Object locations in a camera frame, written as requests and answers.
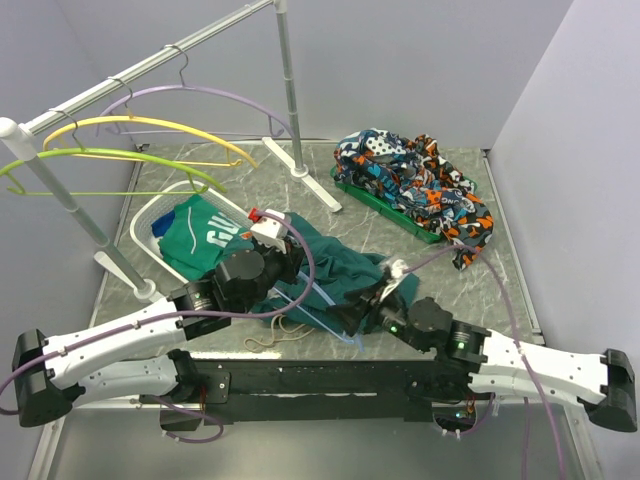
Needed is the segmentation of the teal green shorts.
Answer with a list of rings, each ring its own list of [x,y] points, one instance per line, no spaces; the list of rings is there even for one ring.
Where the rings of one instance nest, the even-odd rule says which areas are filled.
[[[382,277],[379,264],[386,258],[376,253],[360,253],[343,245],[339,239],[322,235],[307,220],[294,212],[286,212],[290,223],[301,233],[308,244],[315,263],[315,275],[340,279],[348,284],[346,293],[370,286]],[[413,303],[419,286],[416,275],[410,274],[396,288],[406,301]],[[254,313],[272,312],[266,310],[266,300],[257,303],[251,311]]]

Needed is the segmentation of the light blue hanger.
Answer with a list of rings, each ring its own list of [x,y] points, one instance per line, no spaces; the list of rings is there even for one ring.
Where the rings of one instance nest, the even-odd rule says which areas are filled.
[[[297,300],[306,288],[308,278],[302,274],[295,284],[279,282],[268,294],[266,310],[275,311],[289,306]],[[343,343],[353,345],[359,352],[364,352],[362,338],[359,334],[348,336],[339,323],[327,314],[327,308],[344,301],[348,284],[340,279],[330,279],[316,274],[311,292],[303,301],[288,310],[285,315],[297,324],[330,332]]]

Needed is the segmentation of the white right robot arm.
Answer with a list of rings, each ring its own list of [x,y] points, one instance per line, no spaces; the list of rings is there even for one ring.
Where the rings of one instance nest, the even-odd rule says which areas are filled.
[[[470,391],[546,399],[580,406],[591,423],[608,430],[638,429],[635,373],[621,350],[579,354],[517,342],[455,319],[430,297],[408,306],[397,293],[375,286],[346,298],[327,311],[347,334],[379,328],[416,351],[434,351],[445,367],[438,387],[449,398]]]

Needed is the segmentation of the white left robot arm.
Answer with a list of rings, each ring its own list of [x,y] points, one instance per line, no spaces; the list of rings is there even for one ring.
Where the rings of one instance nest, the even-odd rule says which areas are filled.
[[[304,243],[254,242],[222,261],[203,278],[189,282],[131,314],[96,327],[46,336],[22,333],[12,359],[20,426],[42,426],[74,407],[128,395],[167,397],[184,402],[201,383],[180,342],[217,332],[234,318],[254,318],[252,308],[279,281],[292,283],[312,255]]]

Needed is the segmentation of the lime green hanger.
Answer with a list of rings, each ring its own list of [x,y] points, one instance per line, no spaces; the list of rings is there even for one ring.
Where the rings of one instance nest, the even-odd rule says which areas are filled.
[[[227,189],[218,182],[212,176],[198,170],[189,165],[185,165],[178,161],[167,160],[154,155],[149,155],[140,152],[125,151],[111,148],[62,148],[48,151],[42,151],[37,154],[40,160],[46,160],[57,157],[79,157],[83,159],[95,159],[95,160],[115,160],[137,163],[151,163],[165,167],[169,167],[173,170],[181,171],[187,176],[187,183],[191,185],[191,192],[195,194],[202,194],[214,188],[219,193],[226,193]],[[16,160],[1,168],[1,177],[7,178],[11,185],[7,187],[7,190],[11,193],[21,196],[51,196],[51,193],[45,192],[30,192],[18,181],[13,175],[12,171],[25,164],[24,160]]]

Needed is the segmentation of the purple hanger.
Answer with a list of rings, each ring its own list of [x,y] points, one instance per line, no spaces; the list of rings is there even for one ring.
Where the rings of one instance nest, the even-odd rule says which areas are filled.
[[[179,84],[159,85],[159,86],[141,89],[138,91],[129,90],[128,96],[122,97],[121,99],[109,105],[101,113],[101,116],[112,116],[114,115],[115,110],[119,107],[123,107],[127,109],[129,102],[137,98],[142,98],[150,95],[159,95],[162,93],[184,93],[184,94],[190,93],[193,95],[198,95],[200,98],[202,98],[203,96],[222,98],[222,99],[233,101],[243,106],[249,107],[266,116],[270,137],[281,138],[284,134],[287,134],[290,139],[294,138],[294,131],[288,121],[286,121],[281,115],[279,115],[275,111],[268,109],[267,107],[260,105],[253,100],[250,100],[248,98],[239,96],[235,93],[227,92],[220,89],[196,86],[196,85],[187,85],[184,80],[183,71],[189,65],[189,57],[186,54],[186,52],[181,48],[179,48],[177,45],[170,45],[170,48],[178,50],[185,57],[185,64],[179,70],[179,77],[180,77]]]

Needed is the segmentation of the green jersey shirt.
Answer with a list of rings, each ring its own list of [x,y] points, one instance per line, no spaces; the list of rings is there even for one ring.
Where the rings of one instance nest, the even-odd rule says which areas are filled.
[[[200,279],[237,250],[253,249],[250,232],[200,195],[171,210],[175,221],[156,238],[157,245],[164,262],[188,281]]]

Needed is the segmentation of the blue garment in basket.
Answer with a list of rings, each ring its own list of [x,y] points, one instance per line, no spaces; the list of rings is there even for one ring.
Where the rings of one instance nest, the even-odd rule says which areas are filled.
[[[152,234],[155,238],[163,237],[166,232],[171,228],[175,221],[175,211],[171,210],[168,213],[162,215],[151,224]]]

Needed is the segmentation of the green plastic tray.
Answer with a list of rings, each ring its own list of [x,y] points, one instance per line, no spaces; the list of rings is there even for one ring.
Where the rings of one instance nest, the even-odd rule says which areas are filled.
[[[348,172],[346,170],[339,172],[337,166],[330,170],[334,183],[340,190],[370,207],[382,217],[392,221],[395,225],[401,227],[406,232],[427,244],[434,244],[445,240],[443,234],[426,230],[413,222],[408,216],[404,215],[402,211],[394,209],[386,201],[385,193],[382,193],[377,187],[368,188],[364,185],[357,184],[355,180],[346,181],[346,179],[342,179],[341,175],[347,174]],[[364,172],[356,170],[352,173],[355,176],[358,174],[364,174]]]

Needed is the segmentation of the white laundry basket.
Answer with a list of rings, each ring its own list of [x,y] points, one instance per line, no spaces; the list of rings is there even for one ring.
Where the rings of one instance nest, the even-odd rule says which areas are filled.
[[[236,204],[212,189],[202,194],[192,193],[191,185],[187,183],[187,180],[174,183],[152,197],[131,220],[130,235],[132,240],[147,253],[153,261],[158,263],[180,282],[186,282],[188,280],[167,265],[162,259],[157,245],[157,239],[152,234],[151,224],[162,215],[168,213],[173,207],[185,202],[192,195],[202,196],[207,202],[211,203],[247,230],[251,225],[251,222],[247,218],[247,213]]]

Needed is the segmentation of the colourful patterned clothes pile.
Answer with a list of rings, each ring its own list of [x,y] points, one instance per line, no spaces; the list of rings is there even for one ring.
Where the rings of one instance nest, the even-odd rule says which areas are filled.
[[[342,139],[333,153],[334,180],[359,188],[422,230],[463,248],[453,266],[470,266],[493,235],[494,220],[476,187],[443,157],[437,140],[370,128]]]

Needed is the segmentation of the silver clothes rack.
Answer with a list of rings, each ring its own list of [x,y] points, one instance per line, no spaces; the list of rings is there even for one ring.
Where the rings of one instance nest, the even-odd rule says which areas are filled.
[[[118,88],[127,87],[131,82],[149,74],[177,56],[185,55],[188,50],[206,42],[270,5],[274,7],[276,14],[289,126],[292,128],[290,137],[293,154],[288,155],[282,147],[277,145],[276,142],[269,137],[263,138],[262,142],[267,149],[289,169],[291,177],[303,183],[330,212],[337,213],[342,209],[342,205],[313,178],[304,163],[302,155],[288,31],[288,6],[285,1],[255,1],[247,4],[178,42],[164,46],[153,55],[117,73],[115,76],[103,80],[101,83],[56,106],[54,109],[45,111],[25,124],[18,124],[16,121],[7,117],[1,119],[1,142],[16,159],[26,162],[28,168],[36,174],[48,191],[58,199],[59,203],[63,205],[76,222],[93,239],[98,248],[98,252],[94,255],[96,262],[103,266],[109,273],[129,285],[136,298],[142,301],[156,300],[159,298],[159,292],[155,283],[143,278],[134,269],[131,263],[126,260],[123,254],[117,249],[113,241],[107,238],[106,234],[97,226],[86,211],[77,204],[71,193],[53,172],[37,157],[34,136],[55,126],[61,122],[63,118],[69,117],[71,114],[97,103],[115,92]]]

